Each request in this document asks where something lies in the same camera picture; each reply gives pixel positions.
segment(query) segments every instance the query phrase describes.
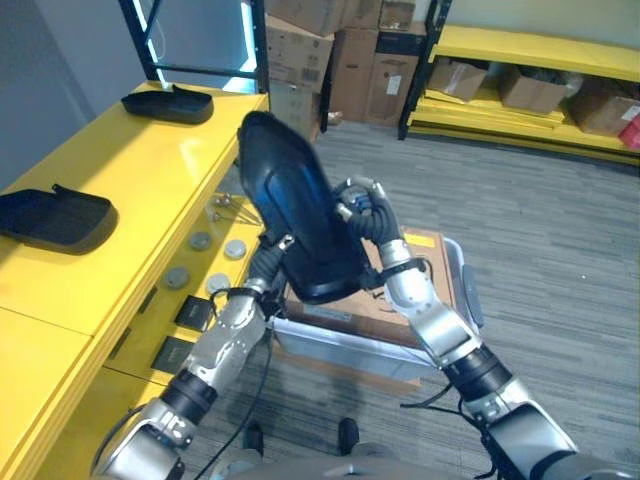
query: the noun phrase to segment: round metal part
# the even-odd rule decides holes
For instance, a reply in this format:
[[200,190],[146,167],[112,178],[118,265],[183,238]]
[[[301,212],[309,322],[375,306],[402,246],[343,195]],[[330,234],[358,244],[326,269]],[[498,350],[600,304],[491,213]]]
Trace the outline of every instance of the round metal part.
[[231,281],[224,273],[214,273],[207,279],[206,290],[209,295],[217,290],[231,287]]
[[224,254],[232,260],[240,260],[247,254],[247,245],[242,240],[231,240],[224,246]]
[[189,270],[184,267],[174,267],[164,275],[164,283],[169,290],[180,290],[190,279]]
[[211,247],[211,235],[208,232],[195,232],[189,238],[189,245],[194,250],[202,252]]

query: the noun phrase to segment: black cable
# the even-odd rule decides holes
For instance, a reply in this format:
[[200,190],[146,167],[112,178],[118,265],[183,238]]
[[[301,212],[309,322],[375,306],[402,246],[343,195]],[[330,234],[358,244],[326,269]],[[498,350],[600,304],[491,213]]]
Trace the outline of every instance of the black cable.
[[258,386],[258,390],[256,391],[256,395],[253,398],[253,402],[251,403],[251,406],[249,407],[249,410],[247,411],[247,414],[245,415],[244,419],[242,420],[242,423],[240,423],[240,426],[236,429],[236,431],[233,433],[233,435],[231,435],[229,440],[227,440],[227,443],[225,443],[220,448],[220,450],[218,450],[218,453],[216,453],[211,458],[211,460],[209,460],[209,462],[202,468],[202,470],[200,470],[200,472],[194,477],[193,480],[199,480],[206,473],[206,471],[209,470],[209,467],[211,467],[211,465],[213,465],[220,458],[220,455],[222,455],[224,453],[224,451],[229,447],[229,445],[231,445],[231,443],[233,443],[233,441],[236,439],[236,437],[244,429],[245,425],[249,421],[249,418],[251,418],[251,415],[253,414],[253,411],[256,408],[256,405],[258,404],[258,400],[260,399],[260,394],[262,393],[262,389],[264,388],[264,385],[267,382],[267,374],[269,373],[269,364],[271,363],[271,356],[272,356],[272,353],[273,353],[272,339],[273,339],[273,334],[270,332],[269,333],[269,338],[267,339],[267,349],[268,349],[267,361],[266,361],[266,363],[264,365],[264,372],[262,373],[262,379],[260,380],[260,386]]
[[475,477],[473,477],[473,480],[484,480],[485,478],[491,478],[496,474],[497,471],[498,471],[498,467],[496,467],[495,463],[491,462],[491,470],[489,470],[487,473],[476,475]]
[[432,397],[427,398],[425,401],[420,403],[401,403],[400,408],[426,408],[430,406],[432,403],[435,403],[438,400],[440,400],[442,397],[444,397],[447,394],[447,392],[451,390],[452,387],[453,385],[451,383],[448,383],[447,386],[445,386],[442,390],[440,390],[438,393],[436,393]]
[[113,427],[111,427],[111,430],[109,430],[109,432],[102,439],[102,442],[100,442],[100,445],[96,450],[96,453],[93,455],[93,460],[91,460],[91,470],[89,471],[89,475],[91,475],[93,470],[98,466],[98,462],[100,461],[100,457],[102,457],[102,454],[104,453],[104,449],[107,448],[107,445],[113,439],[115,434],[118,433],[118,430],[120,430],[129,421],[131,417],[133,417],[136,413],[141,412],[142,409],[146,406],[147,404],[145,403],[137,406],[134,409],[129,410],[127,413],[124,414],[124,416],[120,420],[118,420],[118,422]]
[[[462,417],[469,425],[471,425],[474,429],[478,430],[481,435],[484,435],[485,432],[483,431],[482,427],[478,424],[478,422],[476,422],[472,417],[464,413],[464,411],[462,410],[462,405],[464,403],[464,400],[462,399],[462,397],[460,397],[458,400],[458,405],[456,410],[451,410],[449,408],[442,408],[442,407],[437,407],[435,405],[432,405],[433,403],[437,402],[442,397],[444,397],[449,392],[449,390],[451,390],[452,387],[453,385],[449,383],[438,393],[427,398],[423,402],[401,403],[400,407],[401,408],[423,408],[425,410],[433,410],[435,412],[442,412],[442,413],[448,413],[451,415],[456,415],[456,416]],[[500,480],[502,478],[502,475],[500,472],[498,472],[498,467],[496,463],[493,461],[493,458],[491,458],[491,469],[488,472],[482,473],[480,475],[476,475],[473,478],[474,480],[485,480],[487,478],[491,478],[496,473],[498,473],[498,480]]]

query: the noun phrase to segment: metal shelving rack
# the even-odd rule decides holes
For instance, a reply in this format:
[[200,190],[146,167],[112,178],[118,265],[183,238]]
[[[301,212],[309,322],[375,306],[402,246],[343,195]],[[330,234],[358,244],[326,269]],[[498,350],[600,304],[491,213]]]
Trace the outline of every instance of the metal shelving rack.
[[150,36],[153,31],[156,17],[162,0],[154,0],[149,17],[140,18],[135,0],[118,0],[124,15],[127,28],[135,46],[138,58],[148,80],[160,81],[159,71],[173,71],[186,73],[199,73],[203,75],[215,75],[221,77],[240,77],[253,79],[256,82],[258,93],[269,93],[269,69],[267,61],[267,38],[264,19],[264,1],[250,0],[251,18],[253,20],[253,43],[256,55],[256,69],[253,72],[243,72],[229,68],[198,67],[192,65],[179,65],[174,63],[158,62],[154,59],[154,53],[150,48]]
[[424,92],[427,81],[431,76],[433,63],[430,63],[429,59],[431,58],[433,47],[436,46],[440,40],[440,34],[447,21],[447,15],[449,15],[451,2],[452,0],[431,0],[429,4],[427,18],[424,21],[427,41],[424,42],[423,50],[420,52],[418,65],[416,66],[416,71],[411,80],[411,86],[409,87],[409,94],[407,95],[407,100],[404,102],[402,115],[400,115],[400,122],[398,123],[399,140],[404,140],[407,137],[407,132],[409,131],[409,125],[407,125],[409,115],[415,110],[418,99]]

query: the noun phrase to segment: brown box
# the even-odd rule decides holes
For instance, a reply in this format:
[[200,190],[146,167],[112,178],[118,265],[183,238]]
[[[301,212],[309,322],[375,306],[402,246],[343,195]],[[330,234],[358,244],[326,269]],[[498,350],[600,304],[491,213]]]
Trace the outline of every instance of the brown box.
[[321,37],[267,16],[269,78],[320,93],[333,34]]
[[[454,305],[453,284],[442,235],[417,229],[404,231],[413,254],[431,262],[433,283],[440,300],[447,305]],[[371,264],[380,269],[377,249],[370,242],[364,243]],[[303,305],[293,291],[288,289],[285,301],[290,320],[397,345],[420,346],[407,319],[393,312],[383,297],[376,299],[371,292],[361,290],[350,297],[325,305]]]
[[420,22],[409,32],[378,33],[364,122],[397,125],[425,41]]
[[468,102],[480,88],[486,75],[486,69],[448,57],[438,57],[427,88]]
[[320,115],[320,95],[308,88],[269,83],[271,113],[300,135],[311,139]]
[[331,111],[361,122],[378,41],[377,30],[346,28],[336,34]]
[[417,64],[418,57],[375,54],[364,122],[394,126],[398,123]]
[[269,15],[326,37],[345,27],[356,15],[359,0],[267,0]]
[[381,30],[406,32],[413,20],[415,0],[383,0],[378,26]]
[[564,98],[567,87],[525,77],[516,65],[509,65],[500,77],[498,91],[505,107],[551,113]]
[[590,77],[568,110],[583,132],[615,137],[640,113],[637,84]]
[[347,27],[377,30],[381,7],[382,0],[360,0],[358,11]]

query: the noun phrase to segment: robotic hand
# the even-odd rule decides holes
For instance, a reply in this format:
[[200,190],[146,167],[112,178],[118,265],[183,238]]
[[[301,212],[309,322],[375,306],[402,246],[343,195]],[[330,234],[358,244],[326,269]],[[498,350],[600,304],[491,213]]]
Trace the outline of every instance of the robotic hand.
[[191,444],[195,430],[218,395],[237,378],[249,352],[266,328],[261,307],[293,237],[260,247],[251,259],[242,288],[213,326],[194,345],[180,372],[159,398],[142,409],[122,440],[103,459],[94,460],[92,479],[179,480],[184,464],[178,450]]
[[409,324],[434,364],[460,393],[485,448],[508,479],[631,478],[582,455],[549,414],[452,308],[437,297],[412,258],[379,183],[353,177],[335,191],[336,211],[380,253],[387,301]]

